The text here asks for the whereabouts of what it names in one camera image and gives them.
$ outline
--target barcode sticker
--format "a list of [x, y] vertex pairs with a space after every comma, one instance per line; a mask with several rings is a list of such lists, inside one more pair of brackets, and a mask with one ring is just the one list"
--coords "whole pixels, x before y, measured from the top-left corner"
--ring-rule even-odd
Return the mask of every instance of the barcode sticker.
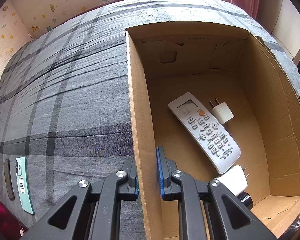
[[25, 194], [26, 191], [25, 191], [25, 185], [23, 182], [23, 177], [18, 177], [18, 178], [19, 178], [19, 190], [21, 193]]

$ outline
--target cardboard box flap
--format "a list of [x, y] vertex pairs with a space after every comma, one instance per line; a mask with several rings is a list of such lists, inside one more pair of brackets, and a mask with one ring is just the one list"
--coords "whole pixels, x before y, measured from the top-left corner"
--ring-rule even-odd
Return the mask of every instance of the cardboard box flap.
[[234, 67], [260, 127], [270, 194], [300, 195], [300, 103], [269, 49], [250, 35]]
[[276, 237], [280, 237], [300, 214], [300, 196], [269, 195], [251, 210]]
[[137, 49], [127, 32], [126, 41], [133, 150], [138, 173], [145, 233], [147, 239], [160, 239], [163, 235], [163, 229], [157, 215], [161, 214], [161, 204], [148, 90]]
[[147, 80], [215, 72], [216, 69], [232, 71], [244, 41], [207, 34], [171, 34], [134, 40]]

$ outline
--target air conditioner remote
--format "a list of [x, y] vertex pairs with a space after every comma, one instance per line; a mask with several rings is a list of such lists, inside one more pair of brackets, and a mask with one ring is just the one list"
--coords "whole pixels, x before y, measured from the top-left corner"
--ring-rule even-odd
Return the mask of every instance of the air conditioner remote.
[[240, 157], [240, 149], [218, 120], [190, 92], [168, 104], [220, 174]]

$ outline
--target gray plaid blanket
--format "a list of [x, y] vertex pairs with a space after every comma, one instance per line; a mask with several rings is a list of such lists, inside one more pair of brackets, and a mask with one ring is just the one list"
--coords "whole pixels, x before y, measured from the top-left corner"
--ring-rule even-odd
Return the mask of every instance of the gray plaid blanket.
[[[240, 8], [219, 0], [125, 0], [95, 9], [23, 46], [0, 81], [0, 200], [31, 227], [79, 180], [105, 178], [133, 157], [127, 27], [207, 21], [263, 38], [296, 88], [300, 76], [278, 43]], [[15, 158], [27, 158], [35, 215], [22, 210]], [[15, 200], [5, 188], [10, 159]], [[120, 239], [145, 239], [140, 201], [122, 204]]]

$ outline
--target mint green smartphone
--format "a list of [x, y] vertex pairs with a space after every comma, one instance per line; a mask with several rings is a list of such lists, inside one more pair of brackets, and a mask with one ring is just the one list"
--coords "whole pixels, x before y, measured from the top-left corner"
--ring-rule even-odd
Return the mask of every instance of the mint green smartphone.
[[22, 209], [34, 215], [33, 206], [31, 203], [31, 197], [28, 189], [25, 157], [16, 158], [16, 174], [17, 174], [19, 198], [20, 198]]

